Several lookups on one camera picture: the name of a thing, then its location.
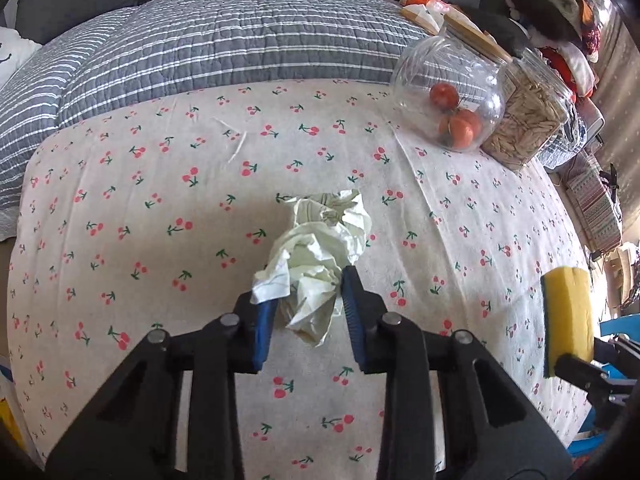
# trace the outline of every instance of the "white pillow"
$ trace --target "white pillow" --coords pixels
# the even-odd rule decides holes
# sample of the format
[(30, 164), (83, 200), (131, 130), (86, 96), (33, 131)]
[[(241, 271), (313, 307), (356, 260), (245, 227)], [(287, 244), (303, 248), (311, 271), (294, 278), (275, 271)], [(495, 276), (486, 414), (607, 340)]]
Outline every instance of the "white pillow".
[(0, 27), (0, 88), (41, 46), (24, 40), (13, 28)]

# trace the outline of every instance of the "metal screw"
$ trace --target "metal screw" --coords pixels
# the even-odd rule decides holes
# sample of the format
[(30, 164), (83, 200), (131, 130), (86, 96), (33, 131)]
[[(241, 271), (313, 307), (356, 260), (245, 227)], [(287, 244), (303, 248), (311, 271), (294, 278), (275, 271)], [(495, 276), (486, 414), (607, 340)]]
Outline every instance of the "metal screw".
[(399, 325), (402, 323), (402, 316), (397, 312), (385, 312), (382, 315), (382, 321), (388, 325)]
[(474, 340), (474, 337), (471, 332), (468, 332), (467, 330), (458, 330), (456, 332), (456, 340), (463, 345), (468, 345)]
[(233, 312), (223, 314), (222, 317), (220, 317), (220, 324), (222, 326), (236, 326), (238, 323), (240, 323), (240, 318), (238, 314), (234, 314)]
[(146, 340), (154, 345), (160, 344), (165, 340), (165, 338), (166, 332), (164, 330), (160, 330), (159, 328), (152, 330), (146, 335)]

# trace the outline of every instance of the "cherry print tablecloth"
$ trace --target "cherry print tablecloth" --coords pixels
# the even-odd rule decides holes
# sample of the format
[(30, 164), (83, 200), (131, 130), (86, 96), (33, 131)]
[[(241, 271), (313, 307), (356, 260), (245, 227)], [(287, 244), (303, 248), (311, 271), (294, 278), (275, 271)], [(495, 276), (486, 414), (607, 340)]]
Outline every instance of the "cherry print tablecloth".
[[(365, 286), (425, 330), (472, 330), (568, 443), (589, 406), (542, 377), (540, 276), (585, 262), (542, 167), (426, 144), (387, 86), (306, 80), (141, 103), (39, 147), (8, 317), (43, 457), (149, 329), (197, 330), (249, 290), (287, 197), (349, 188), (373, 220)], [(357, 371), (344, 322), (317, 349), (281, 326), (262, 374), (238, 377), (247, 478), (373, 478), (384, 377)]]

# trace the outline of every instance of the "yellow object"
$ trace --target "yellow object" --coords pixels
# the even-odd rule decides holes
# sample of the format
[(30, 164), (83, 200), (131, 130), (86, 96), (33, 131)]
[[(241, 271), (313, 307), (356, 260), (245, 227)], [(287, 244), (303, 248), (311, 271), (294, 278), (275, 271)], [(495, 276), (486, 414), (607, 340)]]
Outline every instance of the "yellow object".
[(590, 277), (584, 269), (558, 267), (541, 279), (545, 309), (545, 377), (563, 354), (593, 361)]
[(22, 440), (22, 435), (20, 434), (20, 429), (18, 425), (15, 423), (14, 415), (11, 413), (9, 409), (9, 404), (5, 399), (0, 400), (0, 424), (3, 424), (11, 434), (11, 436), (18, 443), (18, 446), (26, 452), (24, 447), (24, 441)]

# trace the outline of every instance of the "wooden lid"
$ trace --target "wooden lid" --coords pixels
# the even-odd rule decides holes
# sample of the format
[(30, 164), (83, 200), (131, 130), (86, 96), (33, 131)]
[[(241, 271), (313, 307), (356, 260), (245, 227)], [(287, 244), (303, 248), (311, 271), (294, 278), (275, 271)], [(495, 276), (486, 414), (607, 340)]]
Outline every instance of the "wooden lid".
[(482, 32), (469, 27), (466, 23), (460, 22), (455, 17), (448, 14), (444, 15), (444, 21), (447, 23), (447, 30), (454, 36), (460, 38), (468, 46), (477, 50), (483, 56), (487, 56), (492, 61), (505, 61), (510, 63), (513, 58), (500, 45), (495, 44), (487, 38)]

